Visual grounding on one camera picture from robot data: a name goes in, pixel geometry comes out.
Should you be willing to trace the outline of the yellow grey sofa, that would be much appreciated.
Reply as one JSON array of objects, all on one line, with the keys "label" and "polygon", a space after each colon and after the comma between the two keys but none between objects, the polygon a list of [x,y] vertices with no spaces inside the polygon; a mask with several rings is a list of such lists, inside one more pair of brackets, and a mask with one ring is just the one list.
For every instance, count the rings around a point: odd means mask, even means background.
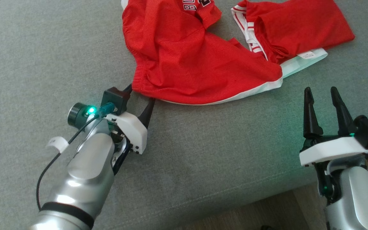
[{"label": "yellow grey sofa", "polygon": [[[353,117],[368,117],[368,0],[337,0],[356,38],[280,88],[213,106],[157,101],[142,155],[127,156],[95,230],[163,230],[316,180],[300,165],[303,92],[318,122],[338,130],[330,88]],[[136,63],[122,34],[120,0],[0,1],[0,230],[36,217],[37,179],[70,138],[76,102],[123,89]]]}]

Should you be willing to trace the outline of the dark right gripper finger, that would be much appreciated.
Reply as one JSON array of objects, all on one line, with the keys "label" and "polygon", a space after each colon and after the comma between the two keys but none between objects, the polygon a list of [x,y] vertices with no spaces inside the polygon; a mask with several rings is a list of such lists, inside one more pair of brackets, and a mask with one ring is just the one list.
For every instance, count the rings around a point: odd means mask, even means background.
[{"label": "dark right gripper finger", "polygon": [[314,139],[323,135],[323,129],[319,126],[315,110],[313,108],[314,99],[310,87],[304,90],[303,106],[303,136],[306,139]]},{"label": "dark right gripper finger", "polygon": [[336,109],[336,116],[338,120],[338,135],[339,136],[350,136],[355,133],[357,127],[354,124],[353,118],[349,113],[343,99],[340,96],[336,87],[331,87],[330,89],[332,104]]}]

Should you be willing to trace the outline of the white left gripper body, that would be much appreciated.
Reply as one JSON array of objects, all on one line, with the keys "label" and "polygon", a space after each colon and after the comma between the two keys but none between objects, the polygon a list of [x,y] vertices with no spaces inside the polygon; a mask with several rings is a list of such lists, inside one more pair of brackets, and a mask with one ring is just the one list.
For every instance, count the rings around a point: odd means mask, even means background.
[{"label": "white left gripper body", "polygon": [[120,116],[108,114],[105,119],[109,123],[111,138],[114,142],[111,169],[116,175],[129,153],[139,155],[144,153],[147,146],[148,130],[138,117],[128,112]]}]

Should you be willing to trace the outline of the red garment striped white trim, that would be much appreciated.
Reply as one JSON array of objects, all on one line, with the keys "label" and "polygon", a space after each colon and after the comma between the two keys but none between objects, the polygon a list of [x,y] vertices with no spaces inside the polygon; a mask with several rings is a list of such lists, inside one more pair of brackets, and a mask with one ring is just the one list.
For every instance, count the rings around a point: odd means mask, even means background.
[{"label": "red garment striped white trim", "polygon": [[289,77],[327,57],[355,35],[334,0],[240,1],[231,9],[249,50]]}]

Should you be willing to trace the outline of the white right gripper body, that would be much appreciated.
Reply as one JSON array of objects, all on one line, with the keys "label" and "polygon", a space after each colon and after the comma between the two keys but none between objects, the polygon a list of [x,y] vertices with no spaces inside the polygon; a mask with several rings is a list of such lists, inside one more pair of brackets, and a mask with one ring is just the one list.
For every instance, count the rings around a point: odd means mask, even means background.
[{"label": "white right gripper body", "polygon": [[368,149],[353,135],[319,143],[306,140],[299,153],[301,166],[313,166],[318,193],[331,205],[341,200],[368,203]]}]

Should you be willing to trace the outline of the red garment wide white band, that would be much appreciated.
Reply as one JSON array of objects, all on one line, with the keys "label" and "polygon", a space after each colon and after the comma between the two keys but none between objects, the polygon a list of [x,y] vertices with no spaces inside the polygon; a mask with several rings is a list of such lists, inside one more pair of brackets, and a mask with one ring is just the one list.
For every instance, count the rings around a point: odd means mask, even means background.
[{"label": "red garment wide white band", "polygon": [[208,28],[214,0],[122,0],[123,34],[136,60],[132,88],[162,101],[211,105],[281,87],[282,69]]}]

